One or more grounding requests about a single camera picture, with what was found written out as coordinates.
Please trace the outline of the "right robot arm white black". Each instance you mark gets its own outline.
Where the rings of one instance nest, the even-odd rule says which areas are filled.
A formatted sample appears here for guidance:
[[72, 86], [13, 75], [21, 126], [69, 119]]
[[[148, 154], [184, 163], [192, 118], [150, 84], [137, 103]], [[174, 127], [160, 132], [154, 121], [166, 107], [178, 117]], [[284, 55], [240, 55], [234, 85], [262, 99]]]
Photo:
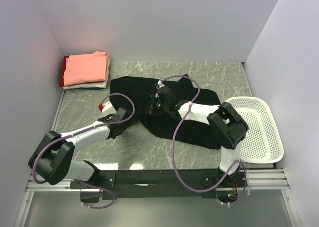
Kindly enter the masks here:
[[236, 181], [240, 168], [240, 148], [249, 127], [246, 121], [229, 102], [220, 105], [205, 105], [191, 101], [179, 100], [168, 86], [160, 87], [151, 95], [147, 112], [156, 117], [170, 117], [178, 122], [172, 134], [172, 163], [174, 171], [181, 181], [185, 183], [176, 166], [175, 142], [178, 132], [184, 122], [191, 124], [204, 124], [210, 128], [211, 135], [221, 147], [221, 160], [218, 167], [219, 182], [225, 187]]

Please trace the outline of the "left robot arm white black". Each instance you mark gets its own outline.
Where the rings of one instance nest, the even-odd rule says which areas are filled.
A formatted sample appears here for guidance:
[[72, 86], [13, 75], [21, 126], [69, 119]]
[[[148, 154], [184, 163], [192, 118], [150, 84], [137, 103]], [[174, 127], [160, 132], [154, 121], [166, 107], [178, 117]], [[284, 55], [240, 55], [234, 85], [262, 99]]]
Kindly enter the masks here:
[[74, 161], [73, 155], [95, 142], [121, 135], [132, 116], [128, 109], [120, 107], [115, 113], [76, 131], [48, 132], [28, 162], [34, 181], [55, 185], [69, 178], [82, 181], [88, 188], [96, 187], [100, 184], [100, 169], [87, 160]]

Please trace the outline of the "black t shirt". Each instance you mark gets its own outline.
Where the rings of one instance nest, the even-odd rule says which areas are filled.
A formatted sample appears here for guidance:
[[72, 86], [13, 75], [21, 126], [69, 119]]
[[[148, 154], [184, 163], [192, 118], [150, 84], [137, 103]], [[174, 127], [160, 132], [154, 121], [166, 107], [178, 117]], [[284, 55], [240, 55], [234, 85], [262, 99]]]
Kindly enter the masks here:
[[[157, 81], [154, 78], [123, 76], [110, 81], [110, 93], [124, 94], [133, 101], [135, 112], [131, 120], [140, 121], [156, 137], [172, 139], [179, 120], [169, 116], [152, 116], [146, 113], [151, 95], [157, 90], [155, 86]], [[169, 86], [180, 100], [190, 101], [198, 91], [191, 80], [187, 78], [180, 78], [178, 81], [165, 81], [164, 84]], [[209, 125], [196, 121], [184, 121], [175, 139], [208, 149], [220, 148]]]

